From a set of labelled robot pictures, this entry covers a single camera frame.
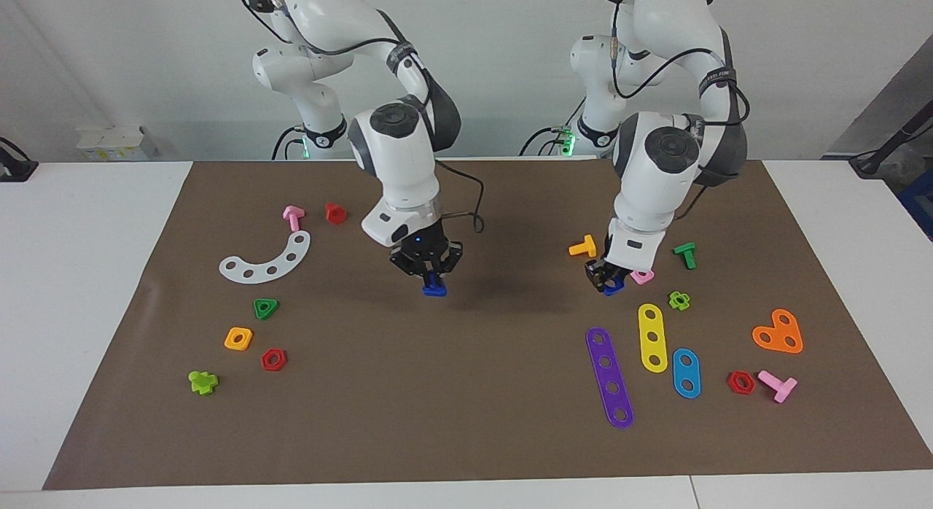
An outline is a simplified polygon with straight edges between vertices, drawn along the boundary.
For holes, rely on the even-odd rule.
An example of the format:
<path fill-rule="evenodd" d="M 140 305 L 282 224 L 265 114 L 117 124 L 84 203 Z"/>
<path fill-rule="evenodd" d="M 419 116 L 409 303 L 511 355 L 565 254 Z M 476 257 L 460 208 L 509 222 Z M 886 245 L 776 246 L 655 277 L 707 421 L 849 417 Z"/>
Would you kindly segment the large pink toy screw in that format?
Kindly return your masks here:
<path fill-rule="evenodd" d="M 786 380 L 782 380 L 770 373 L 769 370 L 760 370 L 759 373 L 757 373 L 757 379 L 773 390 L 773 400 L 779 403 L 779 405 L 786 402 L 786 399 L 789 398 L 791 392 L 793 392 L 797 386 L 797 380 L 795 378 L 789 377 Z"/>

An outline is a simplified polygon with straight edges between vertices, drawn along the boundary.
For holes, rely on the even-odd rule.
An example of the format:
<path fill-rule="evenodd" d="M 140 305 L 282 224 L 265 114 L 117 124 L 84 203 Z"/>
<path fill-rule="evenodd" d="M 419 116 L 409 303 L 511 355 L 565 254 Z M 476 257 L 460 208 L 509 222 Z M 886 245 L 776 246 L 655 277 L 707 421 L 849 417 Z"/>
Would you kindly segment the yellow three-hole strip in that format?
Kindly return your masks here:
<path fill-rule="evenodd" d="M 668 369 L 663 313 L 655 304 L 644 303 L 639 307 L 639 347 L 644 368 L 651 373 Z"/>

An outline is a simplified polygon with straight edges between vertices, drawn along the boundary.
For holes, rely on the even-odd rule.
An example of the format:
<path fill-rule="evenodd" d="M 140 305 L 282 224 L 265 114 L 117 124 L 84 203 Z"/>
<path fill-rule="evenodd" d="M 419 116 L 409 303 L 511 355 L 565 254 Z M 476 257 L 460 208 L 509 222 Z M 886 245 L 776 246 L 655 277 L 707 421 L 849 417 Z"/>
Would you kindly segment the purple four-hole strip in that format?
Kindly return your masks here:
<path fill-rule="evenodd" d="M 618 430 L 630 428 L 634 423 L 632 402 L 609 332 L 590 327 L 586 345 L 607 421 Z"/>

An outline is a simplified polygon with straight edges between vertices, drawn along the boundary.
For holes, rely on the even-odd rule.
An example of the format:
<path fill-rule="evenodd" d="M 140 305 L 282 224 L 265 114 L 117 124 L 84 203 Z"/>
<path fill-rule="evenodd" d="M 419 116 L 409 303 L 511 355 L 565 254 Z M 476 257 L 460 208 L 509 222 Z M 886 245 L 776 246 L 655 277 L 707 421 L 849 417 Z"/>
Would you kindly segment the blue two-hole strip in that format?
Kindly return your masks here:
<path fill-rule="evenodd" d="M 673 387 L 682 398 L 694 400 L 702 393 L 700 360 L 693 350 L 679 347 L 673 353 Z"/>

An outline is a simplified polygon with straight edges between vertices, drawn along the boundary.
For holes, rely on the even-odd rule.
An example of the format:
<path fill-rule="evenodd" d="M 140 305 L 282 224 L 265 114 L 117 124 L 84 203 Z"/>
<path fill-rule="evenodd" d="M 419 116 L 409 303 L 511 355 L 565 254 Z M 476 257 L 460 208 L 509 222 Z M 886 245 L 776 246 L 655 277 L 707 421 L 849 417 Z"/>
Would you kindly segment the brown table mat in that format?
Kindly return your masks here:
<path fill-rule="evenodd" d="M 854 324 L 772 178 L 749 161 L 674 224 L 647 285 L 604 297 L 567 247 L 604 236 L 619 181 L 600 161 L 470 161 L 487 184 L 476 236 L 447 221 L 464 259 L 445 298 L 423 296 L 360 229 L 380 195 L 354 163 L 197 163 L 99 366 L 46 489 L 211 483 L 363 483 L 933 468 L 933 453 Z M 346 208 L 333 225 L 324 204 Z M 279 256 L 282 214 L 312 236 L 262 285 L 219 263 Z M 687 270 L 672 249 L 697 244 Z M 668 297 L 691 297 L 686 311 Z M 253 302 L 276 299 L 265 321 Z M 639 307 L 663 313 L 668 369 L 644 368 Z M 761 349 L 754 327 L 796 316 L 803 352 Z M 245 351 L 224 347 L 247 327 Z M 634 423 L 604 415 L 587 352 L 609 332 Z M 286 350 L 278 372 L 261 367 Z M 702 393 L 673 387 L 693 350 Z M 219 377 L 191 390 L 189 373 Z M 745 370 L 750 395 L 727 376 Z M 786 402 L 757 378 L 797 386 Z"/>

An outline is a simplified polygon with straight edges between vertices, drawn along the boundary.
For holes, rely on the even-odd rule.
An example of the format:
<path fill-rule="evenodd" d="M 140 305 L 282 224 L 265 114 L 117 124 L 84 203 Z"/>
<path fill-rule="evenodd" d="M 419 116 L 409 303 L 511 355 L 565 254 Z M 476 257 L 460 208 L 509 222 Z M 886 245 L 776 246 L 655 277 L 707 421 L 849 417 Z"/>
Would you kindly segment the white curved perforated strip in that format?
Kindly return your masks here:
<path fill-rule="evenodd" d="M 262 285 L 282 279 L 303 261 L 312 244 L 312 236 L 306 230 L 298 230 L 289 236 L 282 253 L 269 262 L 250 263 L 242 257 L 225 257 L 219 263 L 219 272 L 225 279 L 241 285 Z"/>

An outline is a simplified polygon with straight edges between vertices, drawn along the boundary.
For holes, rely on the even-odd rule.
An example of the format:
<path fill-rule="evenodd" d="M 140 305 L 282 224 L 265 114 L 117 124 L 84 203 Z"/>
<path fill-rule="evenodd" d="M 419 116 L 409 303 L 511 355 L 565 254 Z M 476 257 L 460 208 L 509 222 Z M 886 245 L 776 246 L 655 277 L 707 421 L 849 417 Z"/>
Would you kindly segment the orange heart plate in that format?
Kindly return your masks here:
<path fill-rule="evenodd" d="M 773 325 L 754 327 L 751 338 L 761 349 L 787 354 L 803 352 L 803 337 L 796 316 L 789 310 L 777 308 L 772 313 Z"/>

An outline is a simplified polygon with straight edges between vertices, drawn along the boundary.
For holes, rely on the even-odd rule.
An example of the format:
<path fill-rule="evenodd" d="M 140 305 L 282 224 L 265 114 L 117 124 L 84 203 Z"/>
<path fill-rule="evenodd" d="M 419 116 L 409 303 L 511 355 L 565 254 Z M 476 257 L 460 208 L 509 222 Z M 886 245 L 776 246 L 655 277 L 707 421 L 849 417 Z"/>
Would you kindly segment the black tripod stand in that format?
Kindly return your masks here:
<path fill-rule="evenodd" d="M 886 143 L 882 144 L 882 146 L 867 152 L 860 152 L 850 157 L 848 160 L 850 167 L 853 168 L 854 173 L 860 178 L 875 176 L 882 166 L 882 163 L 890 154 L 896 151 L 897 148 L 916 140 L 916 138 L 923 136 L 927 131 L 933 129 L 931 120 L 933 120 L 933 99 L 927 101 L 927 103 L 894 133 Z"/>

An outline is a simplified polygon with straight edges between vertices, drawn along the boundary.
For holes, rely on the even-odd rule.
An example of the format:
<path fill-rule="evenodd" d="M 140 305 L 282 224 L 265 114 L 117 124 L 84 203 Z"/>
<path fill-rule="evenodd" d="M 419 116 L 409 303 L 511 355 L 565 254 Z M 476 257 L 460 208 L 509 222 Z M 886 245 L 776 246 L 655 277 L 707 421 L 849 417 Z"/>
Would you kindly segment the blue crate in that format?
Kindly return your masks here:
<path fill-rule="evenodd" d="M 900 190 L 897 200 L 933 242 L 933 168 Z"/>

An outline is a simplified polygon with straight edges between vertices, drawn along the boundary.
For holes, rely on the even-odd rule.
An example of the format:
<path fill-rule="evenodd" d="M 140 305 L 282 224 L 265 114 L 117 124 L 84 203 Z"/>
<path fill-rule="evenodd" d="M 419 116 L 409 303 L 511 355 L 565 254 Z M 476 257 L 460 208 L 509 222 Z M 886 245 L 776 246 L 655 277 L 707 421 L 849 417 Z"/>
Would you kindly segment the black table clamp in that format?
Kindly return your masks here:
<path fill-rule="evenodd" d="M 0 183 L 26 182 L 38 166 L 14 142 L 0 136 Z"/>

